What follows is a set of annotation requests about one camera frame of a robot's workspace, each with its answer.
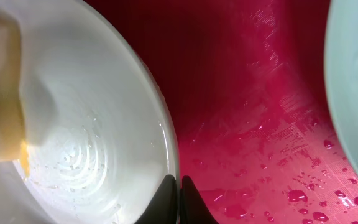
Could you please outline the white plate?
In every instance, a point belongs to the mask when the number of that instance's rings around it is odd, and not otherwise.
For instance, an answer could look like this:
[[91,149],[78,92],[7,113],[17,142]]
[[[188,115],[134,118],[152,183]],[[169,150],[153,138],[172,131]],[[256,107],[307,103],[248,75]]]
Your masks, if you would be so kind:
[[4,1],[20,25],[27,159],[0,163],[0,223],[135,223],[177,142],[148,68],[84,1]]

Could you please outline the green and yellow sponge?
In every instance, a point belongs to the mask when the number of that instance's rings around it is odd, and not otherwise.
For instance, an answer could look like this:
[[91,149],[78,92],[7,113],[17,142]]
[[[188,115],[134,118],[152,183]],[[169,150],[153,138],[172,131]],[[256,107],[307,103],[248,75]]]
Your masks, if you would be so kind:
[[25,160],[25,125],[19,94],[21,32],[14,19],[0,17],[0,162]]

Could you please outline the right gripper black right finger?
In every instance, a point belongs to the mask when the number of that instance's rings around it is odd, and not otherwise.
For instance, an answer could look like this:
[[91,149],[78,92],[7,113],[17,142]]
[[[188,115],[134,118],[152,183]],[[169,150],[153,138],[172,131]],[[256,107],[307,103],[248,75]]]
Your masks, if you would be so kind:
[[218,224],[210,213],[194,182],[183,176],[180,190],[181,224]]

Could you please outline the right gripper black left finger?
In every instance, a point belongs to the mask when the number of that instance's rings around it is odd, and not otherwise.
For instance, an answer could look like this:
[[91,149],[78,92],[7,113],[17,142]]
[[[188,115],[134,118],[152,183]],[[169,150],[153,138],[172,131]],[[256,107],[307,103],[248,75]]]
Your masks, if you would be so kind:
[[135,224],[176,224],[178,213],[177,182],[166,175],[155,195]]

